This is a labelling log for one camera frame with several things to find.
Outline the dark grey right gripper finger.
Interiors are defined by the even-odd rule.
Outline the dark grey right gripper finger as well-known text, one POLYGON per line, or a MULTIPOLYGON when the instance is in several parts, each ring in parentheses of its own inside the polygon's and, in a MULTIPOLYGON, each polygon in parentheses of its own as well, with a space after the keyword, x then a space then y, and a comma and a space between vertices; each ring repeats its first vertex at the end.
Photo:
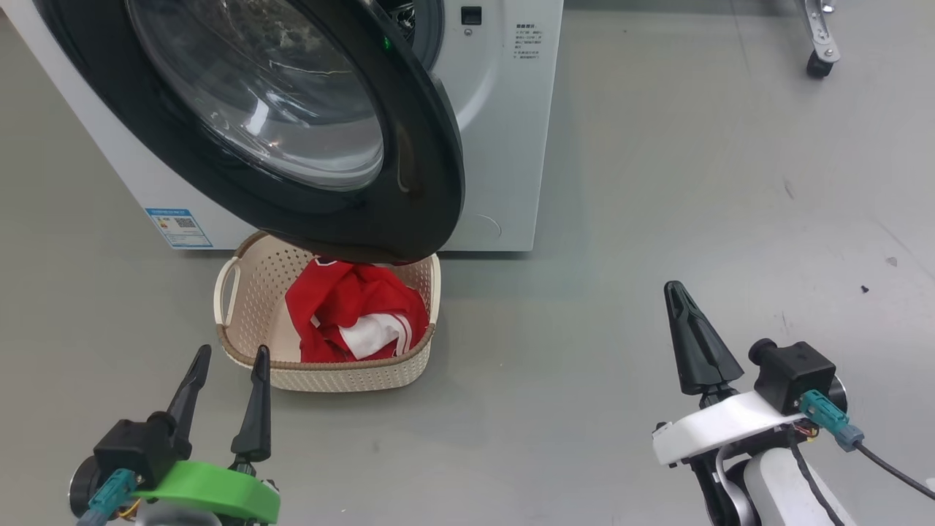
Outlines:
POLYGON ((742 370, 741 365, 731 354, 727 344, 724 343, 724 340, 716 332, 710 321, 705 329, 710 344, 710 350, 708 350, 709 362, 715 367, 715 384, 709 386, 708 389, 727 386, 730 382, 744 376, 744 370, 742 370))
POLYGON ((663 296, 681 391, 685 395, 701 395, 715 384, 715 367, 709 362, 710 344, 705 329, 709 320, 682 282, 665 283, 663 296))

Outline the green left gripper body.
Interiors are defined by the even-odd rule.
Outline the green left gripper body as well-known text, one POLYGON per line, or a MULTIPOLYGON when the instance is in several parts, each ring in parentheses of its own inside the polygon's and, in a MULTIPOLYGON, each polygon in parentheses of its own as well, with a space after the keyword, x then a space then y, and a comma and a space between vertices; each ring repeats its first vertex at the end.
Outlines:
POLYGON ((157 499, 216 515, 278 523, 280 493, 263 479, 206 462, 176 462, 153 489, 137 489, 136 499, 157 499))

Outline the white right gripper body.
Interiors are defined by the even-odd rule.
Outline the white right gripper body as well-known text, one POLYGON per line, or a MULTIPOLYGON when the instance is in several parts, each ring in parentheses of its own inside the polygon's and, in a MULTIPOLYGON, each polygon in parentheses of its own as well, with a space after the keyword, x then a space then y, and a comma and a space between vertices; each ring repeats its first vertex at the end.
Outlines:
POLYGON ((801 413, 784 415, 757 392, 745 392, 677 422, 664 422, 652 433, 652 450, 661 465, 687 463, 726 446, 732 450, 726 457, 752 456, 784 446, 785 427, 801 420, 801 413))

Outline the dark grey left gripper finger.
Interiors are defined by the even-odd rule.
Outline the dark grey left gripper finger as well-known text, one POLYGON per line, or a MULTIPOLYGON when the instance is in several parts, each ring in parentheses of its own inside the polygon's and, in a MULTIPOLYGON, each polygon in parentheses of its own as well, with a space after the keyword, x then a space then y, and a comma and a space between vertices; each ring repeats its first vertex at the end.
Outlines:
POLYGON ((251 371, 251 395, 240 431, 231 443, 238 463, 266 462, 272 453, 270 349, 258 347, 251 371))
POLYGON ((185 373, 180 386, 168 406, 169 415, 173 416, 176 422, 174 437, 175 439, 188 439, 191 430, 191 423, 194 420, 194 411, 196 410, 197 397, 200 390, 207 382, 208 370, 210 369, 210 360, 213 356, 213 349, 210 344, 200 346, 194 355, 193 362, 185 373))

